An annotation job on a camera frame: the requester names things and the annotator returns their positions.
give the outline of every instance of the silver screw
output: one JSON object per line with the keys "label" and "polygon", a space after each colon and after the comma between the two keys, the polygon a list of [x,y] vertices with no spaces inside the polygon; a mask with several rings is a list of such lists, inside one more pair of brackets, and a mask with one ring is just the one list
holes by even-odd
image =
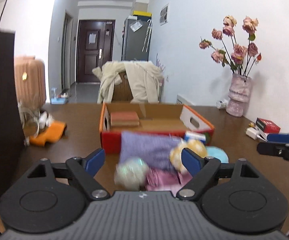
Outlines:
{"label": "silver screw", "polygon": [[95,198],[104,198],[108,195],[108,193],[103,189],[97,189],[91,194]]}
{"label": "silver screw", "polygon": [[193,197],[195,192],[192,189],[182,189],[179,191],[181,197]]}

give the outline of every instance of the gray refrigerator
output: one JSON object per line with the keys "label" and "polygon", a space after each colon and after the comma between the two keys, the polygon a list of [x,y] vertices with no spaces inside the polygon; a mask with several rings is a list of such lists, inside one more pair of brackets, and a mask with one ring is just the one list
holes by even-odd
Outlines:
{"label": "gray refrigerator", "polygon": [[137,21],[139,20],[126,19],[125,21],[122,60],[149,60],[150,44],[148,47],[148,51],[146,52],[148,41],[146,42],[144,51],[142,52],[149,23],[147,21],[140,20],[143,25],[140,29],[134,32],[131,29],[131,25],[135,24]]}

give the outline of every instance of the orange cloth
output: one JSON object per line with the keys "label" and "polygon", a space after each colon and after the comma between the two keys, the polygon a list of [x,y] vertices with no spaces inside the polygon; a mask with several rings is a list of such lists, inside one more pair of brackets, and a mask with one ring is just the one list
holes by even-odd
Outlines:
{"label": "orange cloth", "polygon": [[45,146],[46,142],[56,143],[62,137],[67,124],[64,122],[54,121],[50,127],[37,137],[30,136],[30,144]]}

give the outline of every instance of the vase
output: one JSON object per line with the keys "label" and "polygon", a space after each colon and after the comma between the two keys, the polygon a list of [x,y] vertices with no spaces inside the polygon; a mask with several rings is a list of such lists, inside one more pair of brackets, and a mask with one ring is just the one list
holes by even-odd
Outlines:
{"label": "vase", "polygon": [[242,75],[233,74],[229,89],[229,104],[227,113],[236,117],[243,115],[244,109],[250,100],[252,79]]}

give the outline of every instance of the red box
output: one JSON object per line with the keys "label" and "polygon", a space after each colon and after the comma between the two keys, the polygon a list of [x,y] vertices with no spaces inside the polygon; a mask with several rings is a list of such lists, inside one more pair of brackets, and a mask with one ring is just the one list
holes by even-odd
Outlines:
{"label": "red box", "polygon": [[258,118],[255,123],[259,129],[265,133],[279,133],[280,127],[270,120]]}
{"label": "red box", "polygon": [[[112,112],[135,111],[140,118],[139,127],[111,127]],[[184,137],[188,130],[206,135],[207,144],[214,133],[214,126],[189,106],[165,104],[103,104],[100,117],[101,146],[106,154],[119,154],[121,132],[129,130],[140,133]]]}

